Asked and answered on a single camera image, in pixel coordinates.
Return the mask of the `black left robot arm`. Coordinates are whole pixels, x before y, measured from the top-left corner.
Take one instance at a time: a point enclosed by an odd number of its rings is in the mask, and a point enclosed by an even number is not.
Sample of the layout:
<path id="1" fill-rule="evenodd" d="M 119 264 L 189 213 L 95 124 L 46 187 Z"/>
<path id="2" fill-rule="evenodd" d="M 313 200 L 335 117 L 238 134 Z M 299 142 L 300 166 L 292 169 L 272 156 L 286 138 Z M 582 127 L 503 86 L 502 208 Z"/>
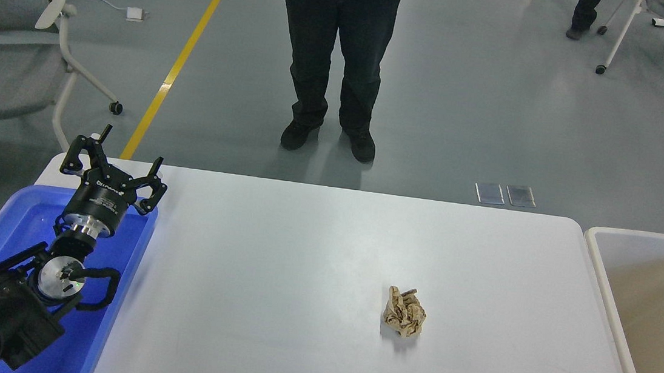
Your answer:
<path id="1" fill-rule="evenodd" d="M 136 177 L 108 161 L 100 136 L 78 135 L 60 172 L 81 184 L 53 224 L 52 243 L 40 242 L 0 262 L 0 362 L 15 370 L 64 335 L 60 321 L 72 310 L 100 311 L 114 301 L 121 274 L 113 267 L 88 267 L 86 258 L 101 238 L 111 238 L 127 209 L 140 215 L 156 209 L 167 191 L 157 158 Z"/>

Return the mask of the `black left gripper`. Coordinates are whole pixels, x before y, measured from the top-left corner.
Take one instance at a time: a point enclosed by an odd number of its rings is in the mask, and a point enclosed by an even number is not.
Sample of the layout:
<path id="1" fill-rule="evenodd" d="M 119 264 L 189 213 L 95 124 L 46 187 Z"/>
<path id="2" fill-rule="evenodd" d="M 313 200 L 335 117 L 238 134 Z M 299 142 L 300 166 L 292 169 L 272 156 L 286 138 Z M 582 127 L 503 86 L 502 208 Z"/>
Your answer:
<path id="1" fill-rule="evenodd" d="M 137 178 L 117 167 L 109 167 L 102 145 L 112 128 L 112 124 L 106 125 L 97 138 L 78 135 L 65 153 L 59 171 L 79 176 L 81 185 L 62 211 L 62 230 L 71 229 L 91 237 L 110 238 L 115 235 L 130 206 L 134 206 L 138 214 L 148 215 L 156 209 L 167 191 L 167 185 L 158 173 L 163 162 L 161 156 L 153 162 L 145 176 Z M 84 170 L 79 159 L 83 151 L 89 156 L 88 170 Z M 137 190 L 146 187 L 150 189 L 150 196 L 138 198 Z"/>

